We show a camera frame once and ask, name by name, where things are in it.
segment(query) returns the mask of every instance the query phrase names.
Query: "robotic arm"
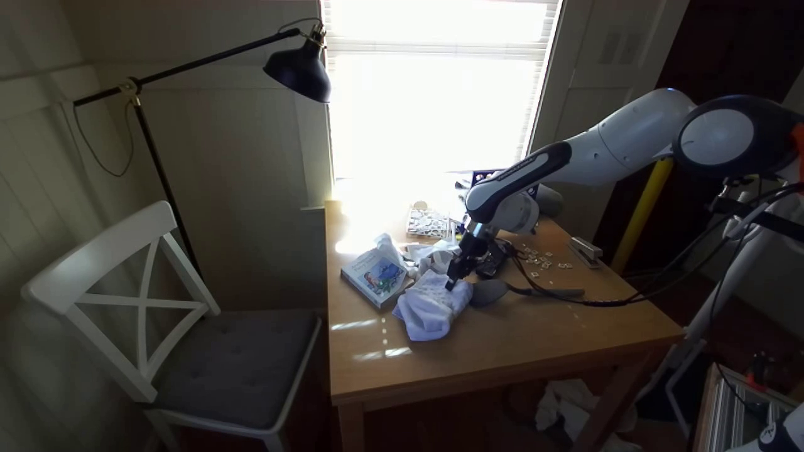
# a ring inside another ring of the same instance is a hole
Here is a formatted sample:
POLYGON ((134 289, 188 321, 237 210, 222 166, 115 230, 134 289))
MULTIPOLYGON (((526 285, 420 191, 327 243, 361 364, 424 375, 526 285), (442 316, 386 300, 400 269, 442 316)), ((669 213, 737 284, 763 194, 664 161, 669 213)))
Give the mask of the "robotic arm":
POLYGON ((447 289, 478 265, 499 229, 532 229, 537 206, 523 191, 541 181, 604 186, 659 159, 678 159, 704 175, 769 175, 800 154, 804 154, 804 117, 771 101, 727 96, 697 107, 680 91, 651 91, 599 125, 543 146, 469 189, 467 234, 449 260, 447 289))

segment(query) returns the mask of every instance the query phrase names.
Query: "black cable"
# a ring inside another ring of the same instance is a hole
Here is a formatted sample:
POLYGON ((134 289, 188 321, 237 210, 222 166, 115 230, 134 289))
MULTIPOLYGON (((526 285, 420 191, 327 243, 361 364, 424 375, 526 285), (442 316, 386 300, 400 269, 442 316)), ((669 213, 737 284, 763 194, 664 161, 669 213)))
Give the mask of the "black cable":
POLYGON ((530 273, 526 270, 526 265, 523 265, 523 260, 517 256, 512 260, 516 260, 517 270, 526 277, 526 280, 530 285, 530 289, 519 289, 519 285, 506 284, 516 294, 548 297, 548 299, 557 299, 557 300, 567 300, 567 304, 584 304, 584 305, 626 305, 626 304, 645 300, 645 297, 639 294, 639 292, 626 297, 626 299, 607 299, 607 300, 575 299, 575 297, 567 297, 566 292, 556 292, 556 289, 541 285, 537 280, 530 279, 530 273))
POLYGON ((126 116, 126 136, 129 136, 129 159, 134 161, 134 150, 135 150, 135 142, 134 142, 134 125, 131 125, 131 111, 135 107, 135 98, 131 98, 126 106, 122 106, 122 116, 126 116))
POLYGON ((776 191, 769 191, 769 194, 757 195, 757 201, 769 199, 769 203, 776 203, 776 201, 782 201, 782 199, 786 199, 786 195, 792 195, 792 194, 800 194, 802 186, 804 186, 804 182, 786 182, 786 186, 782 186, 782 189, 776 189, 776 191))
POLYGON ((112 175, 112 177, 126 177, 126 172, 131 171, 131 164, 134 164, 134 138, 131 138, 131 146, 129 146, 129 155, 126 155, 122 169, 115 171, 115 169, 107 169, 107 166, 100 161, 97 150, 95 150, 92 142, 87 140, 75 102, 73 102, 73 123, 75 123, 75 128, 79 128, 81 140, 86 142, 86 149, 90 150, 92 161, 97 164, 97 169, 100 169, 104 172, 112 175))
POLYGON ((664 263, 661 269, 651 269, 643 273, 626 273, 626 279, 661 279, 664 273, 673 270, 673 265, 678 265, 694 249, 702 245, 704 238, 709 238, 709 234, 713 234, 715 229, 720 229, 728 219, 718 219, 713 224, 709 224, 699 235, 694 235, 669 263, 664 263))
POLYGON ((648 299, 659 299, 665 292, 670 292, 670 289, 680 285, 684 280, 688 280, 692 277, 697 277, 727 243, 728 243, 728 238, 720 238, 692 270, 684 270, 678 279, 645 292, 648 299))

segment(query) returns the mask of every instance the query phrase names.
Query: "chair seat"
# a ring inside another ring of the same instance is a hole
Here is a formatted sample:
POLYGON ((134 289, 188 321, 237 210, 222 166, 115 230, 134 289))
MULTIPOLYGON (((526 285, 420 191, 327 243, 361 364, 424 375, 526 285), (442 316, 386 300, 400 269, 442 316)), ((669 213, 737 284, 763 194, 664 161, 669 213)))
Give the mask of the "chair seat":
POLYGON ((305 309, 223 312, 199 321, 155 376, 155 407, 274 426, 317 321, 305 309))

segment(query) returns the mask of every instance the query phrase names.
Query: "cable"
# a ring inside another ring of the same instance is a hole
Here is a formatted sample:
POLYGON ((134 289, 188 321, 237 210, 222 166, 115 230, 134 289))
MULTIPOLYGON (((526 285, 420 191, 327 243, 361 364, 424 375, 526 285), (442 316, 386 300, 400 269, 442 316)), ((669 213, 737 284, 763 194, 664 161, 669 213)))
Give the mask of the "cable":
POLYGON ((506 284, 516 294, 548 297, 548 299, 561 299, 561 300, 584 304, 584 305, 626 305, 626 304, 645 300, 645 297, 639 294, 639 292, 626 297, 626 299, 610 299, 610 300, 575 299, 575 297, 567 297, 567 292, 556 292, 556 289, 541 285, 537 280, 530 279, 530 273, 526 270, 526 265, 523 265, 523 260, 517 256, 512 256, 512 260, 516 260, 517 270, 526 277, 526 280, 530 285, 530 289, 519 289, 519 285, 506 284))
POLYGON ((661 269, 651 269, 643 273, 626 273, 626 279, 661 279, 664 273, 669 273, 673 265, 678 265, 697 245, 702 245, 702 241, 713 234, 715 229, 720 229, 728 219, 718 219, 713 224, 709 224, 699 235, 694 235, 669 263, 664 263, 661 269))
POLYGON ((126 164, 122 164, 122 169, 107 169, 104 161, 100 161, 100 155, 97 155, 97 150, 92 149, 92 142, 87 140, 87 136, 86 136, 86 130, 82 130, 82 123, 81 123, 81 116, 79 116, 79 107, 75 107, 75 102, 73 102, 73 123, 75 123, 75 128, 79 128, 79 136, 81 136, 81 140, 86 142, 86 149, 90 150, 90 155, 92 155, 92 161, 97 164, 97 169, 104 171, 104 172, 107 172, 107 175, 112 175, 112 177, 126 177, 126 172, 131 171, 131 164, 134 164, 134 136, 131 136, 131 123, 129 123, 129 106, 131 106, 131 101, 122 106, 122 112, 126 112, 126 130, 129 130, 129 155, 126 155, 126 164))
POLYGON ((728 238, 720 238, 692 270, 684 270, 678 279, 651 289, 648 299, 659 299, 665 292, 670 292, 670 289, 680 285, 684 280, 688 280, 692 277, 697 277, 727 243, 728 243, 728 238))

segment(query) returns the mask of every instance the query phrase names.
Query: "chair leg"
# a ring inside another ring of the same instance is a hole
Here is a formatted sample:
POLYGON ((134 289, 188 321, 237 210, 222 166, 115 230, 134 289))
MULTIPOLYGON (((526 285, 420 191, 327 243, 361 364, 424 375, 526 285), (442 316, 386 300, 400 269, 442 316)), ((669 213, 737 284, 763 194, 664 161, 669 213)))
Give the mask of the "chair leg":
POLYGON ((267 444, 268 452, 286 452, 285 435, 278 431, 262 437, 262 444, 267 444))
POLYGON ((145 416, 154 425, 154 431, 159 435, 160 444, 168 452, 180 452, 180 444, 179 444, 179 437, 176 437, 170 421, 155 408, 145 408, 145 416))

